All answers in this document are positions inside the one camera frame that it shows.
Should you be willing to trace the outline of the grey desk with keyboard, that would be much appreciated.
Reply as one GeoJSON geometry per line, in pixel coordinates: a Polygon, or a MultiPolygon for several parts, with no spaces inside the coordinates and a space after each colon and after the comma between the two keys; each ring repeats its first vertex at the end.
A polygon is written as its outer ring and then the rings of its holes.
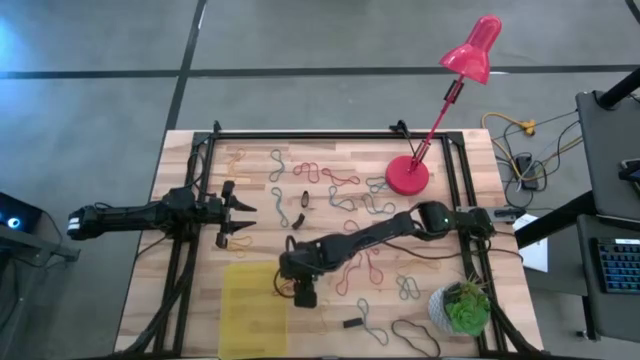
{"type": "Polygon", "coordinates": [[[640,343],[640,295],[603,292],[590,245],[590,240],[594,237],[640,239],[640,232],[604,224],[598,218],[587,215],[578,217],[577,229],[589,316],[594,332],[605,337],[640,343]]]}

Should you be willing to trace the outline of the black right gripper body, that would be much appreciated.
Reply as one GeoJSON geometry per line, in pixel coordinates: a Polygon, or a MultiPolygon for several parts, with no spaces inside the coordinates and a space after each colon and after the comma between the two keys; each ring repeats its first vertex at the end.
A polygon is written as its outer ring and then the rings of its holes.
{"type": "Polygon", "coordinates": [[[312,243],[297,243],[279,256],[280,276],[287,280],[323,275],[326,272],[319,248],[312,243]]]}

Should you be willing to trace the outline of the thin black rubber band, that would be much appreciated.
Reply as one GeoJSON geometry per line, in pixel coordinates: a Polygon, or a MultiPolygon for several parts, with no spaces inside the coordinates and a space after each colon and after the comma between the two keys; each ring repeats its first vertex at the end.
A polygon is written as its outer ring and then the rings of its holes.
{"type": "Polygon", "coordinates": [[[420,325],[420,324],[416,324],[410,320],[407,319],[397,319],[394,320],[391,323],[391,332],[394,336],[400,338],[406,345],[408,345],[411,349],[421,353],[422,355],[424,355],[425,357],[428,358],[439,358],[440,355],[442,354],[442,350],[441,350],[441,346],[440,343],[435,339],[434,336],[432,336],[428,330],[428,328],[424,325],[420,325]],[[423,350],[419,347],[417,347],[408,336],[402,335],[399,333],[399,327],[401,325],[407,325],[410,326],[412,328],[415,329],[419,329],[420,331],[422,331],[424,333],[424,335],[426,336],[426,338],[430,341],[433,342],[433,344],[435,345],[435,349],[436,349],[436,353],[435,354],[429,354],[426,350],[423,350]]]}

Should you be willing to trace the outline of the black metal stand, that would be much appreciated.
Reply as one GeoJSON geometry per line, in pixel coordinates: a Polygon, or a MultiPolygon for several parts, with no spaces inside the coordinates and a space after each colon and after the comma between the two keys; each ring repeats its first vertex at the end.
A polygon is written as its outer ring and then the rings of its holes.
{"type": "Polygon", "coordinates": [[[59,256],[66,262],[75,262],[80,254],[79,249],[3,226],[0,226],[0,252],[7,252],[12,259],[36,268],[46,267],[52,256],[59,256]]]}

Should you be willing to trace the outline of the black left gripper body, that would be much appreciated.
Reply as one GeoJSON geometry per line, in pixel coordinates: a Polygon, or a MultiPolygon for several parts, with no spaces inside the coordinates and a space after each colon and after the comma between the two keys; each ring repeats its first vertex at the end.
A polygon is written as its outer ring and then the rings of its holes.
{"type": "Polygon", "coordinates": [[[231,205],[234,181],[225,181],[221,195],[213,194],[208,200],[199,204],[197,218],[203,224],[214,224],[220,227],[215,245],[220,249],[228,247],[228,236],[233,232],[231,220],[231,205]]]}

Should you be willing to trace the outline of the black aluminium rig frame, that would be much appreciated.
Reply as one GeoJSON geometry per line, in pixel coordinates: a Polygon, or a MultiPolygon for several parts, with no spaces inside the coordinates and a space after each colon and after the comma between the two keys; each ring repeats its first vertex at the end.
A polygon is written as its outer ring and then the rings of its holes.
{"type": "MultiPolygon", "coordinates": [[[[195,133],[211,130],[169,131],[163,142],[159,165],[154,177],[151,198],[159,199],[170,188],[183,183],[187,177],[187,158],[195,133]]],[[[430,180],[426,190],[419,196],[396,196],[390,190],[373,194],[376,205],[394,202],[398,211],[408,209],[419,200],[437,200],[447,206],[471,205],[472,201],[482,207],[500,206],[504,203],[502,183],[487,130],[444,130],[427,154],[430,180]]],[[[188,296],[187,319],[180,355],[184,357],[216,357],[219,344],[219,324],[224,270],[236,262],[275,262],[284,251],[284,240],[291,233],[297,241],[308,241],[343,230],[343,223],[352,219],[363,228],[365,225],[383,221],[383,214],[371,215],[360,197],[368,187],[365,178],[382,175],[392,158],[408,153],[409,145],[401,134],[389,130],[308,130],[308,131],[231,131],[221,130],[213,146],[213,160],[208,182],[208,192],[221,191],[227,179],[236,179],[234,194],[243,203],[258,209],[257,212],[237,213],[239,220],[256,221],[257,224],[240,231],[241,236],[251,236],[252,245],[244,258],[237,258],[228,250],[215,246],[217,226],[203,228],[199,248],[196,252],[195,275],[188,296]],[[246,156],[237,165],[237,176],[227,175],[227,164],[239,149],[246,156]],[[269,181],[269,174],[278,165],[270,158],[273,149],[282,152],[285,173],[279,181],[269,181]],[[339,177],[358,176],[360,185],[337,187],[339,197],[350,197],[357,210],[347,212],[333,207],[328,202],[331,180],[320,174],[318,183],[310,183],[307,174],[293,175],[293,167],[303,162],[315,162],[329,168],[339,177]],[[283,192],[282,209],[293,223],[302,210],[309,210],[299,230],[286,230],[280,226],[280,215],[275,210],[276,198],[272,187],[283,192]],[[300,199],[307,190],[310,203],[302,208],[300,199]]],[[[124,351],[132,345],[141,331],[151,321],[160,307],[164,285],[171,258],[172,246],[165,240],[145,252],[136,260],[128,289],[115,351],[124,351]]],[[[309,332],[308,326],[317,319],[316,309],[295,308],[287,302],[287,354],[285,357],[301,358],[351,358],[351,357],[414,357],[418,352],[408,347],[393,334],[390,343],[381,346],[360,326],[344,329],[342,321],[355,318],[360,311],[356,300],[365,298],[370,305],[372,326],[389,331],[390,323],[397,318],[425,324],[431,334],[438,338],[442,354],[451,357],[479,355],[479,340],[468,336],[450,337],[432,326],[427,304],[429,296],[440,286],[462,280],[463,260],[461,256],[440,260],[439,271],[418,268],[410,276],[416,278],[421,297],[403,301],[397,295],[395,268],[412,259],[418,259],[399,250],[381,246],[374,264],[384,273],[384,281],[374,285],[369,280],[368,262],[362,255],[361,268],[351,272],[349,291],[346,296],[335,292],[335,285],[344,270],[323,276],[315,285],[318,305],[328,299],[331,305],[325,312],[328,334],[321,336],[309,332]]],[[[542,349],[542,339],[537,324],[524,268],[516,255],[491,251],[488,264],[496,283],[497,299],[509,320],[530,344],[542,349]]]]}

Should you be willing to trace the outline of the translucent yellow plastic bin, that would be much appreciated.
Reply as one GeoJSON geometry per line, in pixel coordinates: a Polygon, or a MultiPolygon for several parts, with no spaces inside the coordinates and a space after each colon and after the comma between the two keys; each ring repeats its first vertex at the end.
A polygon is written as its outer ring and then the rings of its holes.
{"type": "Polygon", "coordinates": [[[224,270],[218,357],[287,354],[287,302],[273,293],[275,262],[239,262],[224,270]]]}

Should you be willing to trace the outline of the white paper sheet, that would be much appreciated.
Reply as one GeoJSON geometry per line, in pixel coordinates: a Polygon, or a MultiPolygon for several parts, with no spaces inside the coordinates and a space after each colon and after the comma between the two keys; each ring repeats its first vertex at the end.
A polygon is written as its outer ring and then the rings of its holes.
{"type": "MultiPolygon", "coordinates": [[[[517,231],[537,220],[537,217],[530,214],[523,214],[512,225],[514,231],[517,231]]],[[[525,268],[547,273],[548,272],[548,239],[543,238],[531,245],[519,249],[519,254],[523,257],[523,265],[525,268]]]]}

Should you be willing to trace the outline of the black power adapter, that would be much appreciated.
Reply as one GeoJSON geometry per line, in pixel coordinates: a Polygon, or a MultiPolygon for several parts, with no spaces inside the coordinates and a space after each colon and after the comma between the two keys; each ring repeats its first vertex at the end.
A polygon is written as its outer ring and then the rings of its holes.
{"type": "Polygon", "coordinates": [[[539,182],[536,177],[534,162],[531,155],[518,155],[515,159],[516,167],[523,179],[519,181],[520,188],[525,190],[538,190],[539,182]]]}

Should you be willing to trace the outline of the black device with blue light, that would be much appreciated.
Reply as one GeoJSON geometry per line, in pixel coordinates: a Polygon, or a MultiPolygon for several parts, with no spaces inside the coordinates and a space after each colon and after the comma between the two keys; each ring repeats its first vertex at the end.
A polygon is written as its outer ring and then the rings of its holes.
{"type": "Polygon", "coordinates": [[[33,233],[41,216],[41,209],[0,192],[0,226],[33,233]]]}

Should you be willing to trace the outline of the grey desk top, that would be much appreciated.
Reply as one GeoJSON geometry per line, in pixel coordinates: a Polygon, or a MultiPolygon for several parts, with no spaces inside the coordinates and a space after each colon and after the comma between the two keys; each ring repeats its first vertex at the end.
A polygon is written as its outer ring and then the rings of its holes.
{"type": "Polygon", "coordinates": [[[575,100],[596,212],[640,222],[640,194],[618,176],[623,160],[640,159],[640,103],[626,98],[606,110],[594,93],[575,100]]]}

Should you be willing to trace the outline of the yellow rubber band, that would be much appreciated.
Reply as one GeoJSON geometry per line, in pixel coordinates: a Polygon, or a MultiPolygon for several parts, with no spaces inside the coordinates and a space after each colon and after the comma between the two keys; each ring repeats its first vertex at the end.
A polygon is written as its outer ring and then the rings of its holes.
{"type": "Polygon", "coordinates": [[[232,252],[237,258],[244,258],[247,249],[252,245],[253,238],[251,236],[231,237],[229,239],[227,250],[232,252]]]}
{"type": "Polygon", "coordinates": [[[400,276],[408,276],[418,268],[427,268],[439,271],[441,269],[441,262],[439,260],[412,259],[406,263],[398,265],[395,268],[395,271],[400,276]]]}
{"type": "Polygon", "coordinates": [[[227,175],[229,177],[236,177],[237,176],[238,172],[237,172],[237,169],[236,169],[236,165],[245,156],[246,156],[246,150],[244,148],[239,148],[234,153],[234,155],[232,156],[232,158],[230,159],[230,161],[227,164],[227,175]]]}
{"type": "Polygon", "coordinates": [[[314,322],[311,322],[308,326],[310,333],[318,334],[321,336],[328,334],[328,325],[325,319],[325,312],[330,305],[331,302],[328,299],[322,299],[320,301],[320,304],[317,306],[317,319],[314,322]]]}

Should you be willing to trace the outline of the backlit computer keyboard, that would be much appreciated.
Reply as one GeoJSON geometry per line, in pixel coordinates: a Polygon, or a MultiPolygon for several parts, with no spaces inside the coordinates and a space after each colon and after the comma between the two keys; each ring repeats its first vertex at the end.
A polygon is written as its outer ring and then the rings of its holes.
{"type": "Polygon", "coordinates": [[[640,239],[594,237],[590,245],[602,291],[640,295],[640,239]]]}

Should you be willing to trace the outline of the red desk lamp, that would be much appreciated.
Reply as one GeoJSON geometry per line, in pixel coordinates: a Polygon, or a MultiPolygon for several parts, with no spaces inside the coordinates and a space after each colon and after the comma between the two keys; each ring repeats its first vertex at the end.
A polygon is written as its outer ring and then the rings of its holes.
{"type": "Polygon", "coordinates": [[[444,104],[434,125],[412,155],[394,158],[387,166],[385,180],[390,189],[400,195],[417,195],[429,182],[429,171],[423,160],[431,147],[431,141],[448,109],[457,101],[464,80],[471,79],[486,85],[490,77],[489,53],[500,35],[502,21],[496,15],[480,17],[466,40],[449,50],[439,64],[458,75],[444,96],[444,104]]]}

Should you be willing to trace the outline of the black desk leg bar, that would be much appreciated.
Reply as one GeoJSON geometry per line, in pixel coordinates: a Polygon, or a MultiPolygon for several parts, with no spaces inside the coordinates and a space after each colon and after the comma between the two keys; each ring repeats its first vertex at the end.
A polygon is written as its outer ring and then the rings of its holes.
{"type": "Polygon", "coordinates": [[[588,191],[550,213],[515,231],[517,246],[525,248],[564,228],[574,225],[580,215],[595,215],[594,196],[588,191]]]}

